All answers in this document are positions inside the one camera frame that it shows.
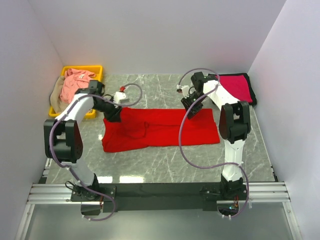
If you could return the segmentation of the red t-shirt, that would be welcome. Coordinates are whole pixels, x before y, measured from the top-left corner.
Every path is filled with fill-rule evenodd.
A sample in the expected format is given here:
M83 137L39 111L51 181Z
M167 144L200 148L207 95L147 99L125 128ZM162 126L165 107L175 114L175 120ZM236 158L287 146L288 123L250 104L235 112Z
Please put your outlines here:
M147 147L220 143L211 109L203 108L192 119L184 121L185 113L184 109L123 108L121 122L103 121L102 148L106 153L118 153Z

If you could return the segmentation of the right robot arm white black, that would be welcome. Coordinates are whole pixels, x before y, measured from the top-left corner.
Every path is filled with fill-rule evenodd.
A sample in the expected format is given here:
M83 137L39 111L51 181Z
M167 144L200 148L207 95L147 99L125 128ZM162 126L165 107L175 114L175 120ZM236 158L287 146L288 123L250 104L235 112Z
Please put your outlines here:
M218 194L226 199L233 199L241 193L248 193L248 186L243 182L247 176L242 168L243 150L248 134L251 131L250 105L229 93L221 84L219 74L211 71L203 74L203 69L191 70L193 92L188 85L176 86L177 92L183 95L181 102L186 110L183 120L191 119L203 107L203 100L210 98L220 110L219 134L224 141L224 163Z

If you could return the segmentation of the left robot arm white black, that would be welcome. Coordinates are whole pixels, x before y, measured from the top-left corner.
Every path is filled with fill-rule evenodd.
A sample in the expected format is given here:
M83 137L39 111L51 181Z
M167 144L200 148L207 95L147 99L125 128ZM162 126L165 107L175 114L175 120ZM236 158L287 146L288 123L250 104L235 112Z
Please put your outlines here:
M70 171L75 179L73 194L88 201L114 198L112 192L100 186L97 175L83 160L84 146L79 130L79 124L90 109L104 113L111 122L120 122L120 104L127 98L125 87L109 100L104 98L104 88L100 81L91 80L87 88L76 90L71 103L58 117L46 120L43 125L45 154Z

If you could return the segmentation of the yellow plastic bin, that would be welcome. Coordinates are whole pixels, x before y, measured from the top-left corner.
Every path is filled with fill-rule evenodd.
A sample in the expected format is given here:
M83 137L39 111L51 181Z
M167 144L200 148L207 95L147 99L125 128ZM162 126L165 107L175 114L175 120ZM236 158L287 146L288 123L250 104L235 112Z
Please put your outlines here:
M74 68L74 69L77 69L77 70L87 70L87 71L93 72L93 73L96 74L96 76L93 78L93 80L97 80L99 82L102 81L102 78L103 78L103 67L101 65L70 65L70 66L64 66L62 68L60 76L64 76L65 75L65 71L67 69L69 69L69 68ZM52 117L52 118L55 118L59 114L55 113L55 111L53 110L53 107L50 105L50 109L49 109L48 115L50 117Z

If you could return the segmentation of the pink shirt in bin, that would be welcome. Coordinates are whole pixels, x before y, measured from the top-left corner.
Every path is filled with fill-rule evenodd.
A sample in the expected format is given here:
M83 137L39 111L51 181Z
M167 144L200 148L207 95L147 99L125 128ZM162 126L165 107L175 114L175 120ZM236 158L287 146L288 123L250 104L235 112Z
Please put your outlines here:
M60 93L60 100L66 104L70 104L78 89L86 89L89 82L96 76L94 72L68 68L64 73L64 83Z

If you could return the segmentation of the beige shirt in bin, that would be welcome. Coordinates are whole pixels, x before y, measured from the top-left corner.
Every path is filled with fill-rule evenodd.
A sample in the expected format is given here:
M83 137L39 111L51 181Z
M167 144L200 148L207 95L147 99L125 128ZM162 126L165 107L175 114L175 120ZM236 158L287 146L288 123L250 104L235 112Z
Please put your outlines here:
M50 104L56 114L62 113L68 107L68 105L73 99L72 90L70 89L70 87L67 87L64 93L65 100L61 100L60 96L61 96L61 93L63 92L64 83L65 83L65 76L62 75L55 82L55 85L53 87L52 93L49 98Z

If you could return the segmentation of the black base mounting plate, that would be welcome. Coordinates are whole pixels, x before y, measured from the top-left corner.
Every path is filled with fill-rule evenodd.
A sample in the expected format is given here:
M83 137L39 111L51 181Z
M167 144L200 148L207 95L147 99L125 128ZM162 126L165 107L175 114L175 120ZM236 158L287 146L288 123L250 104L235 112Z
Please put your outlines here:
M212 183L220 188L220 182ZM102 184L100 184L100 191L103 193ZM78 190L82 194L91 193L79 186L75 186L73 190ZM200 199L199 197L152 197L150 199L142 197L124 197L120 198L119 200L115 200L105 194L105 196L101 198L102 200L98 203L98 205L102 207L102 211L104 213L110 213L113 209L116 209L117 211L218 210L217 201Z

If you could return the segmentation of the aluminium frame rail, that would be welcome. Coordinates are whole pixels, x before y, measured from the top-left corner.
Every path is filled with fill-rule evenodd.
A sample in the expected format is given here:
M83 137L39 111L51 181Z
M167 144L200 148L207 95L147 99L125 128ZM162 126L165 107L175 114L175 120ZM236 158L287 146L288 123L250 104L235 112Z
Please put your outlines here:
M248 199L255 203L290 202L283 182L251 182L239 190L222 193L212 182L194 183L103 183L103 193L115 200L120 198L192 198L217 202ZM102 198L81 193L64 184L33 184L27 204L98 204Z

